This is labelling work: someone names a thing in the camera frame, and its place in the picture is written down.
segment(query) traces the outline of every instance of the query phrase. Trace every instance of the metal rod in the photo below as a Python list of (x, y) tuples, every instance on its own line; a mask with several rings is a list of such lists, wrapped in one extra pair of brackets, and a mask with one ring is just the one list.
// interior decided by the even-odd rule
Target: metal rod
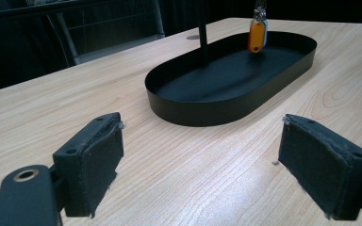
[(196, 12), (198, 14), (199, 40), (201, 43), (203, 64), (208, 64), (207, 35), (206, 35), (206, 0), (198, 0)]

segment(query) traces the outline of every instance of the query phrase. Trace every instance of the light wood grain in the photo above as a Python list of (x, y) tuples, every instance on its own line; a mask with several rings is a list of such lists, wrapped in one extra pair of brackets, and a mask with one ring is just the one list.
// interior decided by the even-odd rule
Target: light wood grain
[[(209, 24), (209, 42), (248, 31), (249, 20)], [(0, 90), (0, 183), (52, 153), (93, 118), (122, 114), (124, 153), (94, 219), (65, 225), (362, 225), (328, 220), (278, 157), (282, 117), (318, 121), (362, 147), (362, 24), (269, 20), (269, 30), (318, 42), (313, 67), (258, 110), (193, 128), (151, 110), (146, 74), (199, 47), (197, 30), (170, 36)]]

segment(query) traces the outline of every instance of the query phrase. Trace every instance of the black oval tray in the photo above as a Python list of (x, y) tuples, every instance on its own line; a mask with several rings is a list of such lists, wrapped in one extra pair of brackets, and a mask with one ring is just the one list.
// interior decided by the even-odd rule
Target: black oval tray
[(145, 78), (152, 110), (163, 120), (186, 126), (212, 126), (239, 120), (305, 73), (317, 43), (294, 33), (268, 33), (266, 47), (249, 53), (249, 33), (171, 59)]

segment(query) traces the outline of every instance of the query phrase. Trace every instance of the wooden table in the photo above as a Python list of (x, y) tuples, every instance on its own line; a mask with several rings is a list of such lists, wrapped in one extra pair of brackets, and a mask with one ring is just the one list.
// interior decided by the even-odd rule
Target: wooden table
[[(208, 41), (249, 20), (207, 26)], [(282, 118), (318, 121), (362, 147), (362, 24), (269, 20), (319, 44), (313, 67), (242, 120), (194, 128), (160, 119), (144, 78), (199, 47), (197, 29), (0, 90), (0, 183), (52, 153), (89, 121), (121, 112), (124, 158), (96, 217), (65, 225), (362, 225), (328, 220), (277, 161)]]

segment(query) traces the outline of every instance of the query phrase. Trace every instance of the orange object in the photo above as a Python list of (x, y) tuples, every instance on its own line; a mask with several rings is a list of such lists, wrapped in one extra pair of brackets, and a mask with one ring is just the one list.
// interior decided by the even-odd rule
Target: orange object
[(258, 53), (263, 48), (266, 35), (266, 26), (263, 22), (253, 22), (249, 32), (248, 50)]

